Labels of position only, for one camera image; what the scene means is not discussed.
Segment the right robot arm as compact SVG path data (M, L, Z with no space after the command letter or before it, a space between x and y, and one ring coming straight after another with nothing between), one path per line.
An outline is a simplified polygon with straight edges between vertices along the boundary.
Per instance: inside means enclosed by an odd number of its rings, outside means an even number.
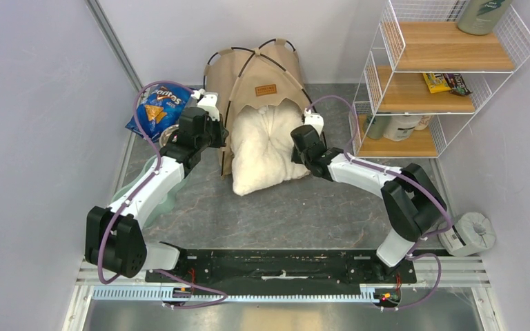
M391 230L376 250L371 274L387 282L398 274L398 264L408 259L418 241L438 233L436 225L452 220L446 203L424 169L411 163L404 168L388 167L357 159L339 148L327 148L312 125L291 132L293 160L306 166L315 177L345 183L381 198Z

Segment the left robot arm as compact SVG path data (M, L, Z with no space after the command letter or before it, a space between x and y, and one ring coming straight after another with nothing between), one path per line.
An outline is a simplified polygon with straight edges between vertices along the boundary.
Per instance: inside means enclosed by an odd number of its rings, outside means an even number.
M167 243L147 244L141 232L152 211L184 181L207 148L221 148L228 132L216 106L185 108L175 141L168 142L150 168L120 199L87 214L85 259L97 266L99 280L109 284L142 270L162 270L171 281L182 281L189 264L180 249Z

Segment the cream fluffy pillow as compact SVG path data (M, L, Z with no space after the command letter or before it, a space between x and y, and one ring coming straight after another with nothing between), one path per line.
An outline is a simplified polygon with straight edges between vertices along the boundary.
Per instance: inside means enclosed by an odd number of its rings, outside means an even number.
M245 106L233 122L231 137L233 192L245 196L309 174L291 161L291 131L303 124L302 111L285 99L268 112Z

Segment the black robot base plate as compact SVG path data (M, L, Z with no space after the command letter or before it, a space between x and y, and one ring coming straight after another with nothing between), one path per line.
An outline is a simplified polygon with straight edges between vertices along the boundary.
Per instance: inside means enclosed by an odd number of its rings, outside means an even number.
M171 274L233 295L357 294L362 284L414 284L415 267L370 249L186 249Z

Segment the steel pet bowl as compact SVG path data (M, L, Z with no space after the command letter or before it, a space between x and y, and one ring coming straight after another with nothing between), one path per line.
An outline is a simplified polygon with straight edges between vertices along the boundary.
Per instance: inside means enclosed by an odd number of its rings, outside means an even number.
M167 127L159 136L159 146L164 147L178 129L178 124Z

